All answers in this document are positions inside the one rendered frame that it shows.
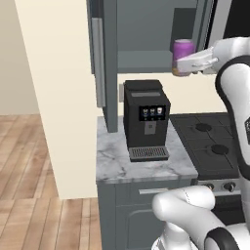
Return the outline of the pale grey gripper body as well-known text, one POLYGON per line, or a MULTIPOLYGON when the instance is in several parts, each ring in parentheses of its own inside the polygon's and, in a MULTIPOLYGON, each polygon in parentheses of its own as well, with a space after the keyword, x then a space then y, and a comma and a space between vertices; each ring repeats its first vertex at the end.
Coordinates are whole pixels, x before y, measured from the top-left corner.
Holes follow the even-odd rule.
POLYGON ((218 59, 213 56, 213 48, 178 59, 177 70, 180 73, 190 73, 210 68, 218 59))

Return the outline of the black stove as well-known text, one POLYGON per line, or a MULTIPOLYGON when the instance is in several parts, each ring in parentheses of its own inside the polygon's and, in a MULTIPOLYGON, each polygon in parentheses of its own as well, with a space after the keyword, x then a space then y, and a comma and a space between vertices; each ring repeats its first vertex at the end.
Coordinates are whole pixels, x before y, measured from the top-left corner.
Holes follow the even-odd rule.
POLYGON ((226 112, 171 114, 170 120, 198 176, 195 184, 213 184, 213 213, 225 224, 244 223, 237 159, 226 112), (233 192, 224 184, 234 182, 233 192))

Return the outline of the grey base cupboard door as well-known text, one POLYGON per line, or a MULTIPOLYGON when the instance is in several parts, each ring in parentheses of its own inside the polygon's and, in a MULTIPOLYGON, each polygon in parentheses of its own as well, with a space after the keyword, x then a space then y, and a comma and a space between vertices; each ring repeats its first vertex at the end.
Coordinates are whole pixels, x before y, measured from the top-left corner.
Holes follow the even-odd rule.
POLYGON ((164 223, 148 205, 116 209, 116 250, 150 250, 161 235, 164 223))

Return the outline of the grey drawer front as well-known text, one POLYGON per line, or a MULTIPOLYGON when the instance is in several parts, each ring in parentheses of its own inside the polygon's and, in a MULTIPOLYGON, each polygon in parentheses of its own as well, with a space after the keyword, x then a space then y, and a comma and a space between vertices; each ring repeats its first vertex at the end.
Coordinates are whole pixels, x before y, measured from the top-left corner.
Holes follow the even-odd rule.
POLYGON ((116 185, 116 204, 137 205, 149 204, 154 197, 151 191, 159 191, 162 188, 174 189, 189 187, 195 184, 195 179, 178 179, 168 181, 138 182, 116 185))

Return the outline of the grey cabinet door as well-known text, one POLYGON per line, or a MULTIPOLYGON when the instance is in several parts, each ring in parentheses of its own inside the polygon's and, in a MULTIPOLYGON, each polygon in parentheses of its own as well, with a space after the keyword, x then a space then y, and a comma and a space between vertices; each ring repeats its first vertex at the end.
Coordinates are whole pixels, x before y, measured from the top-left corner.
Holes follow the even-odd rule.
POLYGON ((103 20, 104 38, 104 89, 103 110, 106 129, 109 133, 118 131, 117 99, 117 0, 86 0, 89 29, 91 71, 95 77, 92 18, 103 20))

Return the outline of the purple drink can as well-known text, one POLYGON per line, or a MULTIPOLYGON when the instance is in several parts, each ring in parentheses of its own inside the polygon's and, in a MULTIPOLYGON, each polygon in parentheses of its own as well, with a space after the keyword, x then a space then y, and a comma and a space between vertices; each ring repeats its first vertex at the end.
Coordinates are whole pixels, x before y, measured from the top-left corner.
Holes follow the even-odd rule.
POLYGON ((173 44, 172 73, 175 76, 188 76, 188 73, 180 73, 177 68, 177 60, 194 53, 194 44, 189 39, 178 39, 173 44))

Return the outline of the black and silver microwave oven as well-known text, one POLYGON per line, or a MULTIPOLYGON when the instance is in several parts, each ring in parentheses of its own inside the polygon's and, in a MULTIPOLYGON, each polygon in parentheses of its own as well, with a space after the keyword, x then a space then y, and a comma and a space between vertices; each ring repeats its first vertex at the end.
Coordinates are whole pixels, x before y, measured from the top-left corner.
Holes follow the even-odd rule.
POLYGON ((217 40, 250 36, 250 0, 214 0, 206 46, 217 40))

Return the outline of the black coffee machine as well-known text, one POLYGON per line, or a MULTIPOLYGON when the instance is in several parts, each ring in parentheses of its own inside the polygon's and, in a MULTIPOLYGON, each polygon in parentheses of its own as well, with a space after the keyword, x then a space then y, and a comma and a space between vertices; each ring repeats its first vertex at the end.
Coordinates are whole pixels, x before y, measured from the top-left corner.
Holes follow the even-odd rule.
POLYGON ((167 160, 165 146, 171 103, 159 80, 126 80, 124 132, 132 162, 167 160))

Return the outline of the grey open wall cabinet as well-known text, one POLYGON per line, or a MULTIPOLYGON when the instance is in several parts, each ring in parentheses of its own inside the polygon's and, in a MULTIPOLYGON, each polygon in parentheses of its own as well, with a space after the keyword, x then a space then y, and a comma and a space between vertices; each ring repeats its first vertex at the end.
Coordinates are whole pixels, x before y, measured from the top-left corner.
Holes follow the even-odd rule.
POLYGON ((213 0, 117 0, 118 71, 169 72, 173 43, 205 43, 213 0))

